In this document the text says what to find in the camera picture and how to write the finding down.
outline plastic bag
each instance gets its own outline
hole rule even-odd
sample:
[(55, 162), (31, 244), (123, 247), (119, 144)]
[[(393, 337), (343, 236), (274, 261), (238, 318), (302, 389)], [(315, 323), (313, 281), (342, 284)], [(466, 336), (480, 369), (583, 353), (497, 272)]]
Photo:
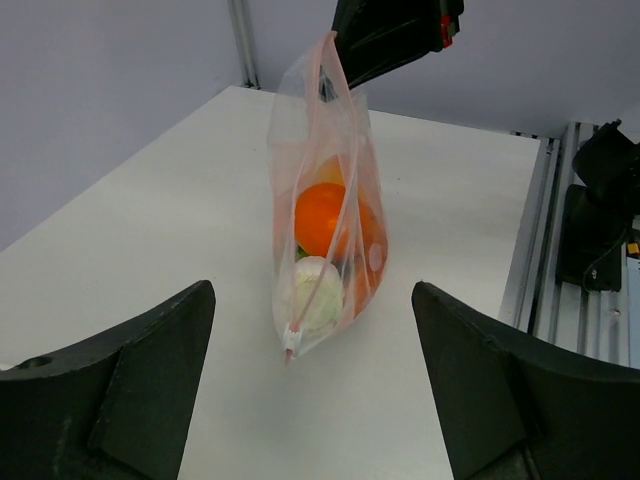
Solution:
[(335, 35), (285, 73), (269, 125), (273, 315), (287, 359), (353, 323), (388, 257), (366, 99), (349, 91)]

